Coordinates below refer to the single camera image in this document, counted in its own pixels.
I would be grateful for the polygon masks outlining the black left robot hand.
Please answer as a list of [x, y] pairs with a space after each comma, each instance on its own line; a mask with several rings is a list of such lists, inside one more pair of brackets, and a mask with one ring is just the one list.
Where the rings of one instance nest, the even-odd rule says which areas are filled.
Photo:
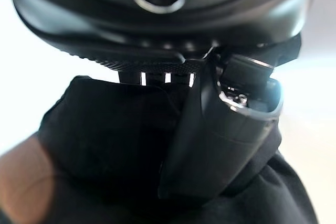
[[196, 75], [159, 196], [209, 200], [247, 165], [283, 105], [312, 0], [13, 0], [24, 24], [112, 70]]

